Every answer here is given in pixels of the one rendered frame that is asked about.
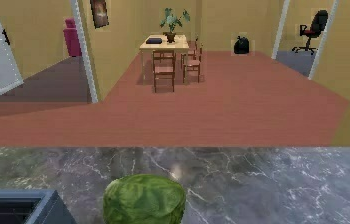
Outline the black rubbish bag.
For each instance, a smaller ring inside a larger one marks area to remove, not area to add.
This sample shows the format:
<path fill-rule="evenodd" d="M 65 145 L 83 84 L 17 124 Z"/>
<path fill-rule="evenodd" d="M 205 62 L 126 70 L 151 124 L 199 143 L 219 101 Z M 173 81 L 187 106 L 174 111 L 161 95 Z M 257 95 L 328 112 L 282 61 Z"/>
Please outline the black rubbish bag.
<path fill-rule="evenodd" d="M 237 37 L 237 41 L 234 44 L 235 54 L 248 54 L 249 53 L 249 40 L 246 37 Z"/>

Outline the black red office chair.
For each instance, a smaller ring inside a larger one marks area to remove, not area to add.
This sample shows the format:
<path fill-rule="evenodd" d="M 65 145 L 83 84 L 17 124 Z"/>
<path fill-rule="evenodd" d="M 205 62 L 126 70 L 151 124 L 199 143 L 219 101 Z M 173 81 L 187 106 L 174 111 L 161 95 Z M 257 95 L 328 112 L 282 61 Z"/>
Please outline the black red office chair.
<path fill-rule="evenodd" d="M 315 14 L 310 26 L 301 24 L 299 26 L 299 35 L 306 36 L 307 41 L 304 46 L 293 47 L 292 51 L 298 53 L 300 50 L 304 50 L 310 51 L 311 54 L 314 54 L 316 48 L 311 46 L 311 40 L 313 38 L 318 38 L 321 35 L 321 33 L 325 30 L 328 18 L 329 14 L 326 10 L 319 10 Z"/>

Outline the dark grey sink basin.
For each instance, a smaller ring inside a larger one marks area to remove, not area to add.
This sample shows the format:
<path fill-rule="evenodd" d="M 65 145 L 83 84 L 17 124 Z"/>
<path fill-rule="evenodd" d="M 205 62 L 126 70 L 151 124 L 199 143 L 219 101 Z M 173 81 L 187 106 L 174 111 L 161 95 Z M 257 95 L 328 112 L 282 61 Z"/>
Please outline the dark grey sink basin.
<path fill-rule="evenodd" d="M 77 224 L 56 190 L 0 189 L 0 224 Z"/>

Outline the dark framed wall picture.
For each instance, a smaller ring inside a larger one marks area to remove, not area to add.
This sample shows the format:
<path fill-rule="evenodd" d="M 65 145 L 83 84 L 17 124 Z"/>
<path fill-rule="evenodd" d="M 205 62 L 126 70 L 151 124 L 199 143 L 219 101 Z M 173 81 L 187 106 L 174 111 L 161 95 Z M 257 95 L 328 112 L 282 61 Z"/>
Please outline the dark framed wall picture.
<path fill-rule="evenodd" d="M 101 28 L 109 24 L 106 0 L 90 0 L 91 12 L 95 28 Z"/>

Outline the green potted house plant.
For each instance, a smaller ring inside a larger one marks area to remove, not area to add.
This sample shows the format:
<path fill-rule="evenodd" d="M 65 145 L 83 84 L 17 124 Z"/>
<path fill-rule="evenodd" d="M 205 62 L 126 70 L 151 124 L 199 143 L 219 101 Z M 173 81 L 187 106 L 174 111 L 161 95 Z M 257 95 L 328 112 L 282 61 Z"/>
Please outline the green potted house plant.
<path fill-rule="evenodd" d="M 169 31 L 165 33 L 168 43 L 173 43 L 175 41 L 175 35 L 176 35 L 175 28 L 177 26 L 180 26 L 180 27 L 183 26 L 182 20 L 186 22 L 190 21 L 190 14 L 186 9 L 183 10 L 181 16 L 176 16 L 173 13 L 172 8 L 164 9 L 164 18 L 160 21 L 159 26 L 161 28 L 163 28 L 165 25 L 168 26 Z"/>

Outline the green lettuce head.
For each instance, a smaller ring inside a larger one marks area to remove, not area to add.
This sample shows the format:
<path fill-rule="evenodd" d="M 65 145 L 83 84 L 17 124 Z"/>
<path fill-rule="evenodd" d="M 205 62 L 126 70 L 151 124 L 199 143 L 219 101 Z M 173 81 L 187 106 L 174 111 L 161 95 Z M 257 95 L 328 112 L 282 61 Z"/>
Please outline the green lettuce head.
<path fill-rule="evenodd" d="M 153 174 L 113 180 L 103 195 L 105 224 L 181 224 L 186 193 L 176 181 Z"/>

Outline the brown wooden chair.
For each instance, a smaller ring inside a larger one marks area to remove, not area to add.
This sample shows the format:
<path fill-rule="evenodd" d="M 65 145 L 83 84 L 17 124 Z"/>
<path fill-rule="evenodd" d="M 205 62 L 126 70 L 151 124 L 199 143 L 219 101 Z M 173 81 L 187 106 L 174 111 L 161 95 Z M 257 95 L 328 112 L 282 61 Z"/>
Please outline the brown wooden chair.
<path fill-rule="evenodd" d="M 198 50 L 198 40 L 199 38 L 196 37 L 194 41 L 188 42 L 189 50 L 187 53 L 181 54 L 181 65 L 184 65 L 188 59 L 191 59 L 191 60 L 196 59 L 197 50 Z"/>
<path fill-rule="evenodd" d="M 203 47 L 193 50 L 193 55 L 185 53 L 181 55 L 181 66 L 183 70 L 183 80 L 186 80 L 189 71 L 197 72 L 197 82 L 200 82 Z"/>
<path fill-rule="evenodd" d="M 152 52 L 152 71 L 154 91 L 157 91 L 158 80 L 170 80 L 172 91 L 175 91 L 176 53 L 174 50 L 154 50 Z"/>

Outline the pale wooden dining table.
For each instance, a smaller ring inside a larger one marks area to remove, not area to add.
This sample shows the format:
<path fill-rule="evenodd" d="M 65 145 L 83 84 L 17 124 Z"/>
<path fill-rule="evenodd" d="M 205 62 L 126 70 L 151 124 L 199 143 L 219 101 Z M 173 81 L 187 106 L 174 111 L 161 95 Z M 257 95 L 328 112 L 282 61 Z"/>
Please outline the pale wooden dining table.
<path fill-rule="evenodd" d="M 159 44 L 147 44 L 147 41 L 149 39 L 161 39 L 162 42 Z M 141 58 L 141 68 L 142 68 L 142 76 L 143 78 L 146 78 L 145 73 L 145 61 L 144 61 L 144 54 L 148 52 L 151 54 L 153 51 L 156 50 L 173 50 L 175 53 L 184 53 L 186 54 L 189 50 L 189 45 L 187 42 L 187 38 L 185 35 L 176 35 L 174 37 L 173 43 L 167 42 L 167 37 L 165 35 L 149 35 L 143 43 L 140 45 L 139 48 L 139 55 Z"/>

